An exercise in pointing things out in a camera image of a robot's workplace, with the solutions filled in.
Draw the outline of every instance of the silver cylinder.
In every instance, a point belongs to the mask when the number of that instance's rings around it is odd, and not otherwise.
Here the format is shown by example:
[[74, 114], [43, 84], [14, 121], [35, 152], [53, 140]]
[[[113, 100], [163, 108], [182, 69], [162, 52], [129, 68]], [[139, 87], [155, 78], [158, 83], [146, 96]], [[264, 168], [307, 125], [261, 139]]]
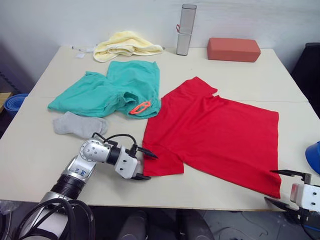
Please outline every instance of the silver cylinder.
[[178, 43], [176, 46], [177, 55], [188, 55], [192, 31], [196, 17], [197, 6], [183, 4], [181, 10], [180, 24], [178, 25]]

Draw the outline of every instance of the yellow towel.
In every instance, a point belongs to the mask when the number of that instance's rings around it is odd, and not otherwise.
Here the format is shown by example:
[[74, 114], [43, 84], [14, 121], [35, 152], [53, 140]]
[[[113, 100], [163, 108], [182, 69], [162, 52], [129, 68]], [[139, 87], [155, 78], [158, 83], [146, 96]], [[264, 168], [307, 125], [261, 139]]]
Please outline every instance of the yellow towel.
[[163, 48], [137, 36], [132, 31], [122, 31], [115, 33], [108, 41], [103, 41], [96, 46], [93, 57], [98, 62], [104, 63], [114, 59], [119, 54], [132, 56], [149, 56], [161, 54]]

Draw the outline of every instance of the fabric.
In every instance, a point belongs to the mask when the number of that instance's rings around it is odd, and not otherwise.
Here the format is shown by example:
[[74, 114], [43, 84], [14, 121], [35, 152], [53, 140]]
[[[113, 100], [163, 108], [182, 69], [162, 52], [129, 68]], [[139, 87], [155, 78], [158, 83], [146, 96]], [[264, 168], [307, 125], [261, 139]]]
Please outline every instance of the fabric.
[[75, 134], [83, 139], [90, 139], [93, 133], [103, 135], [109, 126], [103, 118], [78, 116], [69, 111], [54, 119], [52, 123], [56, 134]]
[[[87, 71], [48, 108], [89, 117], [105, 117], [114, 111], [137, 119], [154, 117], [161, 108], [159, 74], [156, 62], [112, 61], [107, 76]], [[145, 101], [151, 103], [145, 111], [129, 113]]]
[[132, 31], [115, 33], [108, 41], [103, 41], [94, 49], [93, 57], [98, 62], [107, 62], [119, 54], [125, 56], [149, 56], [161, 54], [163, 48], [144, 40]]
[[184, 164], [254, 191], [280, 198], [277, 112], [212, 96], [200, 78], [162, 98], [150, 118], [143, 147], [145, 176], [182, 174]]

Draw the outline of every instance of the white wall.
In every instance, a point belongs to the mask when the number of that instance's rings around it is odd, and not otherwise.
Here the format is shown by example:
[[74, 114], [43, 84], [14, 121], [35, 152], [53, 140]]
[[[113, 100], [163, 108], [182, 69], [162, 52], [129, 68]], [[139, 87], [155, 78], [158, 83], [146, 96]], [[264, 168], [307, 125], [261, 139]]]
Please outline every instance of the white wall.
[[305, 43], [320, 42], [320, 0], [0, 0], [0, 40], [36, 82], [60, 45], [132, 30], [176, 46], [183, 3], [197, 5], [192, 47], [209, 37], [255, 39], [290, 71]]

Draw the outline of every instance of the white table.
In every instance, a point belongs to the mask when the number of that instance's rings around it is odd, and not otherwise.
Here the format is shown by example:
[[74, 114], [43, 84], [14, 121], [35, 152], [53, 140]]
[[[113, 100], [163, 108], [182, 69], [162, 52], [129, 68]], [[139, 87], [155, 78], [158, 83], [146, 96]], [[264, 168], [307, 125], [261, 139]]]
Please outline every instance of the white table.
[[[108, 63], [94, 62], [90, 55], [77, 59], [75, 54], [66, 47], [58, 51], [0, 140], [0, 199], [38, 202], [78, 153], [83, 140], [55, 134], [52, 119], [61, 113], [49, 112], [47, 105], [85, 70], [105, 73]], [[273, 50], [263, 49], [256, 63], [209, 61], [205, 57], [205, 48], [191, 48], [187, 57], [165, 52], [116, 60], [156, 61], [160, 68], [161, 96], [184, 80], [198, 76], [218, 88], [224, 98], [279, 112], [279, 169], [311, 173], [312, 183], [320, 185], [319, 175], [305, 159], [306, 147], [320, 140], [320, 120]], [[129, 133], [138, 143], [142, 142], [146, 119], [127, 118], [121, 113], [113, 113], [106, 119], [110, 122], [106, 135]], [[127, 147], [131, 144], [125, 138], [121, 143]], [[288, 202], [291, 185], [300, 179], [281, 178], [281, 200]], [[97, 164], [79, 199], [103, 206], [271, 209], [263, 197], [187, 165], [184, 174], [133, 181], [122, 179], [111, 165]]]

